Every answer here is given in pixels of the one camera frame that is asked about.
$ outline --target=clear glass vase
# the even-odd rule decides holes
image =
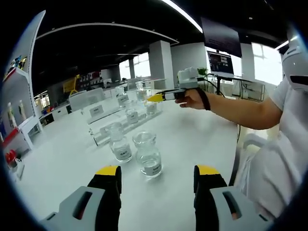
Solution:
[[[136,159],[141,166],[141,172],[154,178],[161,174],[162,164],[159,150],[155,147],[156,135],[142,131],[133,136],[137,150]]]
[[[123,126],[121,123],[113,123],[107,128],[110,136],[110,148],[115,158],[120,162],[128,162],[132,158],[130,146],[126,136],[123,134]]]

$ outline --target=ceiling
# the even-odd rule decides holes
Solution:
[[[241,42],[276,47],[286,41],[285,25],[264,0],[173,0],[199,25],[200,16],[223,23],[239,32]],[[40,6],[45,9],[34,46],[34,93],[76,74],[99,71],[148,51],[149,44],[165,40],[179,45],[203,42],[203,35],[181,14],[160,0],[113,0],[81,7]],[[108,25],[77,26],[105,23]],[[147,31],[122,27],[129,25]]]

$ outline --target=computer screen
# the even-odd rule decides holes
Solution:
[[[237,31],[207,18],[201,17],[201,22],[206,47],[242,57],[242,49]]]
[[[234,75],[231,56],[210,51],[207,54],[211,72],[223,72]]]

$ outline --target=yellow object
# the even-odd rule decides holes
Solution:
[[[205,165],[197,165],[199,168],[200,175],[216,175],[220,174],[215,168],[205,166]]]
[[[162,102],[162,101],[164,101],[164,98],[163,98],[162,94],[156,94],[156,95],[153,95],[153,96],[149,97],[148,101],[151,101],[151,102]]]
[[[72,95],[74,92],[78,92],[76,90],[76,81],[80,78],[80,75],[76,75],[74,79],[70,79],[69,81],[63,84],[63,93],[69,92],[69,95]]]
[[[95,174],[96,175],[108,175],[108,176],[115,176],[116,175],[116,169],[118,166],[107,166],[103,167],[100,170],[98,170]]]

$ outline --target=white shirt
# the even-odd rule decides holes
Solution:
[[[308,93],[292,89],[284,78],[270,98],[283,111],[279,135],[247,162],[242,191],[274,218],[289,204],[308,167]]]

